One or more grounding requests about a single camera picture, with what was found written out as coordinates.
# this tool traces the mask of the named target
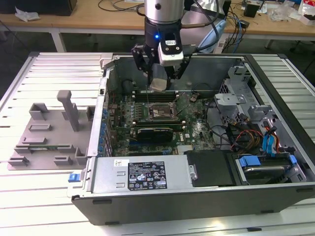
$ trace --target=motherboard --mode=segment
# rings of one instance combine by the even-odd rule
[[[103,122],[108,126],[111,155],[174,155],[215,148],[205,122],[209,100],[196,97],[191,92],[109,92],[104,105],[108,117]],[[99,156],[107,156],[106,147],[99,151]]]

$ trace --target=wooden desk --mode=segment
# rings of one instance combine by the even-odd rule
[[[0,19],[12,31],[35,31],[51,33],[58,52],[65,52],[61,33],[103,33],[103,34],[144,34],[143,17],[135,12],[108,12],[98,8],[99,0],[78,0],[71,16],[40,15],[38,21],[23,22],[14,15],[0,14]],[[234,0],[232,7],[239,0]],[[133,3],[122,2],[121,7],[130,7]],[[102,7],[113,9],[109,0]],[[292,19],[291,22],[272,22],[266,14],[256,14],[255,18],[244,17],[243,11],[234,8],[240,19],[250,22],[245,38],[315,40],[315,27],[306,26]],[[234,25],[228,20],[224,38],[234,32]]]

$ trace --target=screw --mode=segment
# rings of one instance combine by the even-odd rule
[[[156,4],[156,10],[160,10],[161,9],[161,4]]]

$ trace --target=blue cable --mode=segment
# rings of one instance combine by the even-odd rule
[[[235,48],[233,49],[233,54],[236,52],[236,50],[237,50],[237,48],[238,48],[238,46],[239,46],[239,44],[240,44],[240,42],[241,42],[241,38],[242,38],[242,26],[241,26],[241,22],[240,22],[240,20],[238,19],[238,18],[236,18],[236,17],[230,17],[229,16],[229,18],[231,18],[231,19],[234,19],[234,20],[236,20],[237,22],[238,22],[238,26],[239,26],[239,37],[238,37],[238,39],[237,39],[237,44],[235,45]]]
[[[240,42],[241,42],[241,38],[242,38],[242,26],[241,26],[241,22],[238,18],[236,18],[236,20],[238,21],[238,26],[239,26],[239,38],[238,38],[238,42],[237,44],[235,45],[234,47],[234,50],[233,50],[233,54],[236,52],[238,46],[240,45]]]

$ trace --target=green circuit board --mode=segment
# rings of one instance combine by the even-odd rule
[[[204,120],[205,100],[191,102],[191,96],[179,93],[172,102],[135,102],[132,96],[110,97],[112,155],[182,154],[180,146],[194,150],[215,148]],[[166,143],[142,143],[135,134],[143,128],[172,129],[173,137]]]

